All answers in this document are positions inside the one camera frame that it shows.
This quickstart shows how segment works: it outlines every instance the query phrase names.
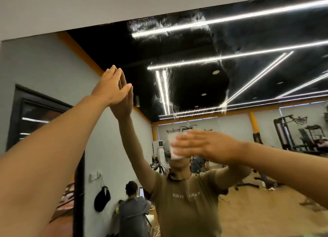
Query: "black hair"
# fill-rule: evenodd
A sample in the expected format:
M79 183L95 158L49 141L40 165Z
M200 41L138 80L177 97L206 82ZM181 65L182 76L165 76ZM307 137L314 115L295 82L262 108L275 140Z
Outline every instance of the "black hair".
M137 194L138 185L135 181L130 181L125 185L125 192L128 196Z

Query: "person in gray shirt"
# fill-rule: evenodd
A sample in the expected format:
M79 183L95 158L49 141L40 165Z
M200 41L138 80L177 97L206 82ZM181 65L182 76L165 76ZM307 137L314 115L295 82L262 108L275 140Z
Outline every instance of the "person in gray shirt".
M135 181L130 181L125 186L125 191L129 198L119 206L118 236L148 237L146 215L149 214L150 203L143 197L137 197L138 185Z

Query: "white standing air conditioner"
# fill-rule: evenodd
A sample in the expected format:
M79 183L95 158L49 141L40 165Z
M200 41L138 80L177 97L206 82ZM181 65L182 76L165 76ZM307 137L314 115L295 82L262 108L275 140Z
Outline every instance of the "white standing air conditioner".
M160 165L168 170L170 168L169 164L165 160L165 155L164 155L164 142L162 140L158 141L153 141L153 152L154 152L154 157L158 157L158 161Z

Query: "black hat hanging on wall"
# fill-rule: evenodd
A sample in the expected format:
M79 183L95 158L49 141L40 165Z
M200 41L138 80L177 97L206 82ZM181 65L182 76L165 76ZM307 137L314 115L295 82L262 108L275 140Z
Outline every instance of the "black hat hanging on wall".
M102 181L102 187L101 191L97 194L96 198L94 199L94 209L97 212L101 212L104 210L106 204L110 201L111 199L111 194L109 193L109 189L107 186L104 184L103 176L100 174L101 181Z

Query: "linear ceiling light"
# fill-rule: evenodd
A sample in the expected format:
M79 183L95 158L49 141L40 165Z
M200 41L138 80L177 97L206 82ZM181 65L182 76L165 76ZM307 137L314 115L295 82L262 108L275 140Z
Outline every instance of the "linear ceiling light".
M163 79L164 79L164 90L165 90L167 111L170 114L170 101L169 101L169 92L168 92L168 88L167 88L166 70L163 70Z
M282 103L282 102L291 102L291 101L304 100L304 99L310 99L310 98L318 98L318 97L324 97L324 96L328 96L328 94L310 96L310 97L302 97L302 98L291 99L291 100L283 100L283 101L278 101L278 102L269 102L269 103L257 104L257 105L246 106L246 107L230 108L230 109L227 109L227 110L221 109L221 110L217 110L217 111L213 111L213 112L203 112L203 113L197 113L197 114L182 115L182 116L178 116L178 117L168 117L168 118L162 118L160 120L169 120L169 119L182 118L182 117L191 117L191 116L203 115L203 114L219 113L219 112L225 112L225 111L229 111L229 110L243 109L243 108L248 108L248 107L258 107L258 106L264 106L264 105L269 105L269 104L276 104L276 103Z
M23 117L22 120L24 120L24 121L33 121L33 122L41 122L41 123L49 123L49 121L41 121L41 120L35 120L35 119L30 119L30 118L25 118L25 117Z
M162 83L161 83L161 77L159 76L158 70L156 71L156 77L157 77L157 82L158 82L158 86L159 86L159 92L161 94L162 103L164 106L164 111L165 111L165 114L167 115L165 101L164 101L164 94L163 94L163 89L162 89Z
M318 1L313 1L313 2L295 4L295 5L291 5L291 6L284 6L284 7L277 7L277 8L272 8L272 9L268 9L268 10L256 11L256 12L252 12L252 13L244 13L244 14L239 14L239 15L235 15L235 16L228 16L228 17L219 18L219 19L199 21L199 22L195 22L195 23L177 25L177 26L172 26L172 27L165 27L165 28L144 31L144 32L135 32L135 33L132 33L132 36L134 38L137 38L137 37L159 34L159 33L164 33L164 32L172 32L172 31L178 31L178 30L182 30L182 29L202 27L202 26L209 25L209 24L217 24L217 23L223 23L223 22L234 21L234 20L239 20L239 19L248 19L248 18L259 17L259 16L264 16L264 15L290 12L290 11L295 11L295 10L304 10L304 9L308 9L308 8L321 7L321 6L327 6L327 5L328 5L328 0L318 0Z
M240 95L242 92L247 90L250 86L252 86L254 83L256 83L259 79L261 79L263 76L265 76L269 71L273 70L277 65L279 65L281 62L286 60L290 55L293 54L293 51L290 53L283 53L281 56L279 56L276 60L274 60L268 67L266 67L264 70L262 70L260 73L256 75L251 81L249 81L245 86L243 86L240 90L238 90L233 96L231 96L227 103L231 102L233 99L235 99L238 95Z
M228 56L211 57L211 58L197 59L197 60L191 60L191 61L175 62L175 63L171 63L171 64L166 64L166 65L154 65L154 66L148 66L147 69L149 69L149 70L162 69L162 68L168 68L168 67L173 67L173 66L200 64L200 63L205 63L205 62L215 62L215 61L224 60L224 59L253 56L253 55L272 53L272 52L282 52L282 51L288 51L288 50L296 50L296 49L302 49L302 48L308 48L308 47L326 45L326 44L328 44L328 40L323 40L323 41L319 41L319 42L311 42L311 43L306 43L306 44L284 46L284 47L274 48L274 49L266 49L266 50L260 50L260 51L245 52L245 53L233 54L233 55L228 55Z
M311 80L311 81L309 81L309 82L304 83L303 85L301 85L301 86L299 86L299 87L297 87L297 88L294 88L294 89L292 89L292 90L290 90L290 91L288 91L288 92L286 92L286 93L284 93L284 94L282 94L282 95L277 96L276 98L284 97L285 95L291 94L291 93L293 93L293 92L295 92L295 91L297 91L297 90L299 90L299 89L302 89L302 88L304 88L304 87L306 87L306 86L309 86L309 85L311 85L311 84L313 84L313 83L315 83L315 82L318 82L318 81L320 81L320 80L322 80L322 79L325 79L325 78L327 78L327 77L328 77L328 73L326 73L326 74L324 74L324 75L321 75L321 76L319 76L319 77L317 77L317 78L315 78L315 79L313 79L313 80Z
M311 92L311 93L305 93L305 94L299 94L299 95L290 95L290 96L284 96L282 98L290 98L290 97L296 97L296 96L303 96L303 95L312 95L312 94L319 94L319 93L325 93L328 92L328 90L322 90L322 91L317 91L317 92ZM258 102L268 102L268 101L274 101L277 100L278 98L272 98L272 99L266 99L266 100L260 100L260 101L253 101L253 102L244 102L244 103L238 103L238 104L232 104L232 105L227 105L227 107L232 107L232 106L240 106L240 105L246 105L246 104L254 104ZM208 108L202 108L198 110L189 110L189 111L184 111L184 112L178 112L170 115L178 115L178 114L188 114L188 113L195 113L195 112L201 112L201 111L207 111L207 110L213 110L213 109L218 109L222 108L223 106L217 106L217 107L208 107Z

